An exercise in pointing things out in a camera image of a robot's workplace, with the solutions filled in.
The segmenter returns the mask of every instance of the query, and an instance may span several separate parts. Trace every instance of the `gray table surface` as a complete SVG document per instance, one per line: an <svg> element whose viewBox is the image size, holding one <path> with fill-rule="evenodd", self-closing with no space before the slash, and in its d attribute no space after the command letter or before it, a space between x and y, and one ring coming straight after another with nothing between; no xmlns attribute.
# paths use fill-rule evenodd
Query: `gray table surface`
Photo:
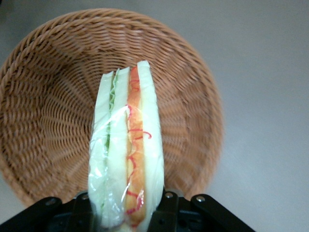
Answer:
<svg viewBox="0 0 309 232"><path fill-rule="evenodd" d="M211 69L225 142L206 192L257 231L309 231L309 1L4 0L0 65L47 20L99 7L163 22ZM0 223L22 209L0 178Z"/></svg>

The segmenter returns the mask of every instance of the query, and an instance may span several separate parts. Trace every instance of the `metal screw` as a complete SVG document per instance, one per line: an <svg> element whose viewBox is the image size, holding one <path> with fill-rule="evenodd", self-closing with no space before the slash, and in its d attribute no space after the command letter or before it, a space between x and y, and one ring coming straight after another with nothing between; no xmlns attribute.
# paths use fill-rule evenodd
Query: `metal screw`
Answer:
<svg viewBox="0 0 309 232"><path fill-rule="evenodd" d="M89 199L89 197L88 197L88 194L86 193L82 196L82 200L87 200L87 199Z"/></svg>
<svg viewBox="0 0 309 232"><path fill-rule="evenodd" d="M173 194L171 192L167 192L167 193L165 193L165 197L166 198L172 198Z"/></svg>
<svg viewBox="0 0 309 232"><path fill-rule="evenodd" d="M203 196L197 196L197 201L198 202L204 202L205 198Z"/></svg>
<svg viewBox="0 0 309 232"><path fill-rule="evenodd" d="M52 205L52 204L55 204L56 202L57 202L57 200L56 200L55 198L52 198L52 199L48 200L48 201L45 203L45 205L50 206L50 205Z"/></svg>

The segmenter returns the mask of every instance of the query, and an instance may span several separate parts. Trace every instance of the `white surface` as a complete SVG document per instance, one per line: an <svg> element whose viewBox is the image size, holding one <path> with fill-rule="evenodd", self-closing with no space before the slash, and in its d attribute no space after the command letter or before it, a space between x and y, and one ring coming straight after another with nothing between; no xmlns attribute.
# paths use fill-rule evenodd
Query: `white surface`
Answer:
<svg viewBox="0 0 309 232"><path fill-rule="evenodd" d="M4 0L0 64L37 26L94 7L165 23L207 62L223 99L225 144L207 193L261 232L309 231L307 0ZM0 181L0 222L22 207Z"/></svg>

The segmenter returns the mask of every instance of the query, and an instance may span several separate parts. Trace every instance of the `sandwich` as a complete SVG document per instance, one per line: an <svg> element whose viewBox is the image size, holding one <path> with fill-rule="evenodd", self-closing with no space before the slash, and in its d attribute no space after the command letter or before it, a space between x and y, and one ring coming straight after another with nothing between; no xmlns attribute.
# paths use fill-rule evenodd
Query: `sandwich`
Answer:
<svg viewBox="0 0 309 232"><path fill-rule="evenodd" d="M164 187L155 86L147 61L102 76L89 144L98 231L147 231Z"/></svg>

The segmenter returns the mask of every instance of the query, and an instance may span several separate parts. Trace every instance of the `woven basket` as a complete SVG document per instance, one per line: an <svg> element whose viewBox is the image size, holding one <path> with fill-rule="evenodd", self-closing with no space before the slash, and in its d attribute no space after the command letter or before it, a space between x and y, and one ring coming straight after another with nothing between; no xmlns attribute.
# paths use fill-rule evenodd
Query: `woven basket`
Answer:
<svg viewBox="0 0 309 232"><path fill-rule="evenodd" d="M88 143L103 73L148 60L166 188L202 193L219 159L220 99L210 71L178 34L116 9L55 18L24 38L0 70L0 169L25 205L87 189Z"/></svg>

